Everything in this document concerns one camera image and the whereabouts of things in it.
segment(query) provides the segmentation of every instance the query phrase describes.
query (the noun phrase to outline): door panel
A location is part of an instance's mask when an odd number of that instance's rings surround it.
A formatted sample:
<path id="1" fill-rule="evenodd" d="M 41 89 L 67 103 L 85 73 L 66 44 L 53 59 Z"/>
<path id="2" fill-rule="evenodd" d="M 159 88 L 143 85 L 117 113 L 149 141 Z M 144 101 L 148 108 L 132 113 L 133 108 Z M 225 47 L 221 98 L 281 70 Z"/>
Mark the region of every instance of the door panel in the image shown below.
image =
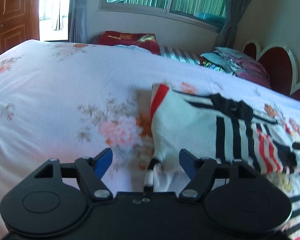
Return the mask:
<path id="1" fill-rule="evenodd" d="M 0 0 L 0 54 L 39 39 L 39 0 Z"/>

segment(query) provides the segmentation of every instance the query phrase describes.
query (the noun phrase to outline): silver bolt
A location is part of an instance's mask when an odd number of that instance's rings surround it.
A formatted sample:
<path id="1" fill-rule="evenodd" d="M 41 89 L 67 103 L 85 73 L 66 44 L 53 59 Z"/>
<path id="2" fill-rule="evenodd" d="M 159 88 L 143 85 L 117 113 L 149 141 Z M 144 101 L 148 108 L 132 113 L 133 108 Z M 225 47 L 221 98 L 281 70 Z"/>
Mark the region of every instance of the silver bolt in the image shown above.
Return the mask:
<path id="1" fill-rule="evenodd" d="M 106 189 L 98 189 L 94 192 L 94 195 L 98 198 L 107 198 L 110 196 L 110 192 Z"/>
<path id="2" fill-rule="evenodd" d="M 141 204 L 141 200 L 134 199 L 134 200 L 132 200 L 132 203 Z"/>
<path id="3" fill-rule="evenodd" d="M 186 189 L 182 192 L 184 197 L 195 198 L 198 195 L 198 192 L 194 189 Z"/>
<path id="4" fill-rule="evenodd" d="M 150 202 L 150 201 L 151 201 L 151 199 L 150 199 L 150 198 L 148 198 L 148 197 L 144 197 L 144 198 L 142 199 L 142 201 L 143 201 L 143 202 Z"/>

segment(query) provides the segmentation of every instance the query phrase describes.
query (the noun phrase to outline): window frame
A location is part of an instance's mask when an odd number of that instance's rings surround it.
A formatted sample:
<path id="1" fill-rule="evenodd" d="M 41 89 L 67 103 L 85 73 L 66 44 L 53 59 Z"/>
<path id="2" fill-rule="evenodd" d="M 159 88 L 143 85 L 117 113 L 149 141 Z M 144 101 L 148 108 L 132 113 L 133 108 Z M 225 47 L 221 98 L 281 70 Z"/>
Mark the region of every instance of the window frame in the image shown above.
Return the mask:
<path id="1" fill-rule="evenodd" d="M 172 20 L 177 20 L 181 22 L 185 22 L 188 24 L 196 25 L 210 31 L 220 33 L 221 29 L 208 21 L 202 19 L 196 19 L 193 16 L 187 17 L 180 14 L 176 14 L 170 12 L 172 5 L 172 0 L 169 0 L 168 6 L 166 9 L 151 7 L 145 5 L 137 5 L 137 4 L 126 4 L 126 3 L 107 3 L 106 0 L 100 0 L 98 10 L 99 11 L 114 11 L 114 12 L 129 12 L 129 13 L 137 13 L 137 14 L 146 14 L 151 16 L 158 16 L 163 18 L 168 18 Z"/>

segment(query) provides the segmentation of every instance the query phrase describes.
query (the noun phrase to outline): bright doorway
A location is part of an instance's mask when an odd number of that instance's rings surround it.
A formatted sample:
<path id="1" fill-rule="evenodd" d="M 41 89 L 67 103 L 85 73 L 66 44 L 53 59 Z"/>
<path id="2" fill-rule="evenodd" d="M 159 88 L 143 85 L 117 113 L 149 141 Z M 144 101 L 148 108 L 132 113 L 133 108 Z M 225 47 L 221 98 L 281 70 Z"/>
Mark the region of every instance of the bright doorway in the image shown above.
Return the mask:
<path id="1" fill-rule="evenodd" d="M 69 1 L 39 1 L 40 41 L 68 40 Z"/>

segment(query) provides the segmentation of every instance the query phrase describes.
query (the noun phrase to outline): bed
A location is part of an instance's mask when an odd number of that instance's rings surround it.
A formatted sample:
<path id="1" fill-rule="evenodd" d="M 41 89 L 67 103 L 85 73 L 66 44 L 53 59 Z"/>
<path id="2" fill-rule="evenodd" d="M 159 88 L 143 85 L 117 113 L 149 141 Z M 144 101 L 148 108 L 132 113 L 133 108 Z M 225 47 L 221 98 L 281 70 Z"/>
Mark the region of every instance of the bed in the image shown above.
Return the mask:
<path id="1" fill-rule="evenodd" d="M 154 154 L 154 83 L 244 100 L 300 141 L 300 102 L 252 82 L 142 51 L 30 40 L 0 56 L 0 200 L 49 158 L 69 163 L 107 147 L 114 152 L 107 187 L 143 191 Z M 300 174 L 268 179 L 294 197 L 287 234 L 300 240 Z M 0 239 L 6 233 L 0 216 Z"/>

